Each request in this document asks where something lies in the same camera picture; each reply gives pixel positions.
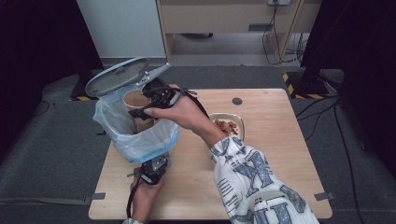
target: gray carpet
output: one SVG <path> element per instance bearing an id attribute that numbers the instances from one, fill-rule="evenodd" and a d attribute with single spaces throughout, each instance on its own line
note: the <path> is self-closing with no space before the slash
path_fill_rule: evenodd
<path id="1" fill-rule="evenodd" d="M 172 67 L 162 79 L 190 89 L 286 89 L 282 75 L 296 70 L 293 67 Z M 0 167 L 0 199 L 56 198 L 83 203 L 84 197 L 94 193 L 110 139 L 98 135 L 103 129 L 92 120 L 95 101 L 68 101 L 77 80 L 77 76 L 66 77 L 44 89 L 43 100 L 49 104 L 40 104 L 36 111 L 39 116 L 31 118 Z M 299 118 L 322 111 L 335 100 L 320 101 Z M 315 100 L 290 101 L 298 114 Z M 360 149 L 347 114 L 340 106 L 336 108 L 354 170 L 364 223 L 391 223 L 396 220 L 396 181 L 373 152 Z M 322 113 L 314 129 L 317 116 L 299 123 L 305 138 L 314 131 L 306 143 L 323 187 L 336 196 L 330 201 L 333 216 L 321 221 L 361 223 L 354 203 L 347 154 L 333 110 Z M 90 220 L 88 210 L 88 204 L 0 203 L 0 223 L 119 223 Z"/>

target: paper cup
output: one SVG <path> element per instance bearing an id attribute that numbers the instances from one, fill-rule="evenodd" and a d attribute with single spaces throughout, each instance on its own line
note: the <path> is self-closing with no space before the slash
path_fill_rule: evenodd
<path id="1" fill-rule="evenodd" d="M 123 102 L 129 110 L 139 109 L 150 103 L 150 100 L 143 95 L 141 90 L 128 91 L 123 96 Z M 134 127 L 139 133 L 154 126 L 154 119 L 134 119 Z"/>

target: table top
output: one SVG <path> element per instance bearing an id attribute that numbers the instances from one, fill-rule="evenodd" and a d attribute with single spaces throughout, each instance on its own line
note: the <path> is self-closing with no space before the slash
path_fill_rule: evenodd
<path id="1" fill-rule="evenodd" d="M 245 144 L 262 151 L 274 174 L 296 190 L 318 218 L 329 218 L 332 209 L 327 200 L 317 201 L 314 194 L 324 192 L 295 118 L 288 95 L 281 89 L 197 90 L 198 100 L 207 113 L 233 113 L 245 124 Z M 234 98 L 242 100 L 233 104 Z M 214 165 L 208 158 L 204 141 L 180 128 L 172 153 L 172 166 L 164 175 L 165 186 L 159 193 L 150 219 L 228 219 L 213 178 Z M 91 219 L 125 219 L 132 177 L 138 166 L 126 161 L 110 144 L 92 200 Z"/>

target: sleeve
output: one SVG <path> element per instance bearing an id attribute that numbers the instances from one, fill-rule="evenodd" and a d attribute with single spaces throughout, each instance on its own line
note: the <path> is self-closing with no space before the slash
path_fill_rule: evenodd
<path id="1" fill-rule="evenodd" d="M 300 195 L 278 180 L 264 155 L 232 135 L 211 149 L 224 208 L 235 223 L 318 223 Z"/>

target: hand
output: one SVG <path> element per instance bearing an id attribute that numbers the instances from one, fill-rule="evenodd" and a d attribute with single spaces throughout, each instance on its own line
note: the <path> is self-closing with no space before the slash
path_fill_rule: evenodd
<path id="1" fill-rule="evenodd" d="M 135 168 L 134 173 L 137 173 L 140 168 Z M 165 181 L 161 178 L 157 185 L 148 185 L 142 179 L 137 182 L 138 178 L 134 179 L 131 184 L 131 189 L 134 185 L 138 184 L 139 187 L 134 194 L 133 208 L 132 208 L 132 218 L 146 223 L 149 218 L 149 213 L 152 206 L 154 205 L 155 198 L 157 197 L 160 189 L 165 185 Z"/>
<path id="2" fill-rule="evenodd" d="M 226 134 L 217 127 L 188 96 L 180 95 L 176 103 L 167 109 L 148 108 L 145 113 L 157 119 L 170 119 L 180 127 L 192 130 L 212 147 Z"/>

